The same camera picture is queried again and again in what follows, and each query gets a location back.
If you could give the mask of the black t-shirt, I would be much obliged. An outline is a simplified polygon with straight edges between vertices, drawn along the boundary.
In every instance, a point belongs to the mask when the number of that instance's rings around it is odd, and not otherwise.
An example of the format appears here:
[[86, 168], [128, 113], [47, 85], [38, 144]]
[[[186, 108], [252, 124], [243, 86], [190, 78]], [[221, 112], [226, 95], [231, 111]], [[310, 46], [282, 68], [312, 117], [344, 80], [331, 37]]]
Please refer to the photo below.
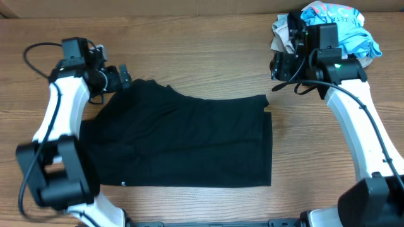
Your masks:
[[267, 106], [264, 95], [204, 100], [137, 79], [82, 122], [80, 142], [103, 185], [269, 186]]

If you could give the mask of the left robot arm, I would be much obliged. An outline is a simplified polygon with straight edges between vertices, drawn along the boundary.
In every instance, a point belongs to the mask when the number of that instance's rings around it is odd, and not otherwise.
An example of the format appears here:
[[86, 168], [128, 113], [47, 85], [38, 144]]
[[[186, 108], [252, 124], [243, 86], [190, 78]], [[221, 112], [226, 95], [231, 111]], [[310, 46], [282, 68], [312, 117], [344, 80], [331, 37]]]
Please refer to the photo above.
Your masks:
[[70, 214], [87, 226], [132, 226], [125, 210], [100, 191], [95, 167], [79, 142], [85, 105], [92, 91], [105, 91], [118, 73], [102, 72], [100, 61], [61, 60], [49, 80], [50, 100], [32, 141], [16, 148], [23, 173], [18, 195], [20, 214], [28, 219], [23, 197], [29, 190], [35, 203]]

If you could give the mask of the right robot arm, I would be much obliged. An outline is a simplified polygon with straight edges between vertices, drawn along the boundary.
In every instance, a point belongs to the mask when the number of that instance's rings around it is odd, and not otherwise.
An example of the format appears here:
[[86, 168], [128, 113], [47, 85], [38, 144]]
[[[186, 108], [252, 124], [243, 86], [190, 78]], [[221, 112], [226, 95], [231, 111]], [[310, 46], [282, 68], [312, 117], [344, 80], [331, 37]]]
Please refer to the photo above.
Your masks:
[[339, 49], [310, 54], [278, 52], [270, 63], [278, 91], [293, 84], [317, 89], [347, 141], [356, 184], [336, 206], [303, 212], [299, 226], [403, 226], [403, 158], [373, 104], [367, 75], [357, 59]]

